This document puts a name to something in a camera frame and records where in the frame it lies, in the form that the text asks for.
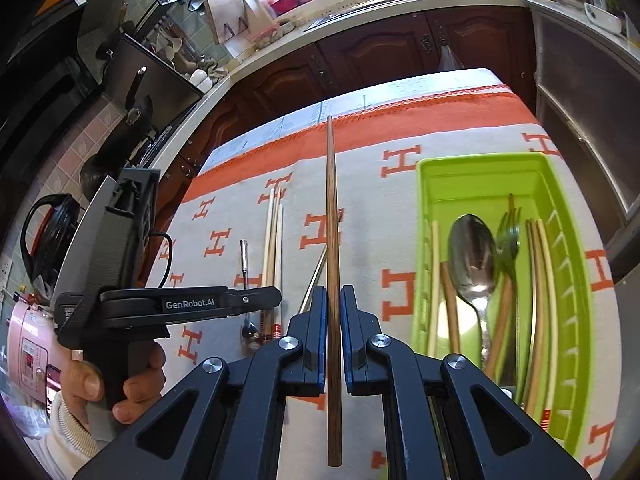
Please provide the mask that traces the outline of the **person left hand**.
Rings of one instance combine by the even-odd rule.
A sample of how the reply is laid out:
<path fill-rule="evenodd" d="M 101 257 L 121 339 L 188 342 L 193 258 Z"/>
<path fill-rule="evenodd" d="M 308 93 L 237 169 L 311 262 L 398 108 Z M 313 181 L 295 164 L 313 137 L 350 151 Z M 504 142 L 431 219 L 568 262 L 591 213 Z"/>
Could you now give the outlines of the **person left hand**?
<path fill-rule="evenodd" d="M 165 352 L 157 342 L 153 342 L 148 357 L 145 369 L 124 383 L 122 391 L 125 399 L 114 405 L 114 419 L 123 425 L 135 422 L 160 400 L 166 382 L 163 372 Z M 61 375 L 61 393 L 67 411 L 90 430 L 87 404 L 99 402 L 104 397 L 104 383 L 100 373 L 89 363 L 70 361 Z"/>

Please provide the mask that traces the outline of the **person left forearm sleeve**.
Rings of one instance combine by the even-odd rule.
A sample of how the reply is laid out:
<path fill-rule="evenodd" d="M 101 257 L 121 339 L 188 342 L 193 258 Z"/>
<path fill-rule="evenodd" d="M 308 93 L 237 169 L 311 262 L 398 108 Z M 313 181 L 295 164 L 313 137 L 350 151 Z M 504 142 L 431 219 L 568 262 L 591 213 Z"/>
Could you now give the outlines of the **person left forearm sleeve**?
<path fill-rule="evenodd" d="M 68 411 L 62 394 L 51 405 L 49 431 L 39 439 L 23 438 L 35 459 L 52 479 L 71 479 L 99 453 L 89 431 Z"/>

